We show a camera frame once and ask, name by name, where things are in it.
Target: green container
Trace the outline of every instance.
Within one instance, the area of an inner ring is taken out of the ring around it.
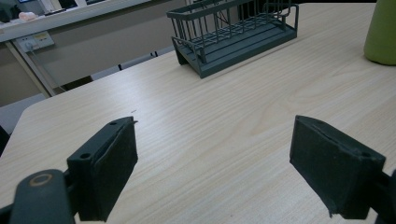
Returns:
[[[378,0],[364,45],[367,59],[396,65],[396,0]]]

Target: light wood grain tabletop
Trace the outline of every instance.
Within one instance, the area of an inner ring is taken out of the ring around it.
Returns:
[[[0,205],[26,176],[134,116],[139,161],[108,223],[374,223],[329,218],[289,163],[294,117],[321,119],[396,168],[396,67],[367,61],[375,4],[300,5],[298,37],[200,79],[174,52],[24,111],[0,159]]]

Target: gray wire basket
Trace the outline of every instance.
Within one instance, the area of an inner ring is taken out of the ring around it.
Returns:
[[[166,14],[178,62],[189,63],[200,78],[297,37],[298,6],[290,0],[205,0]]]

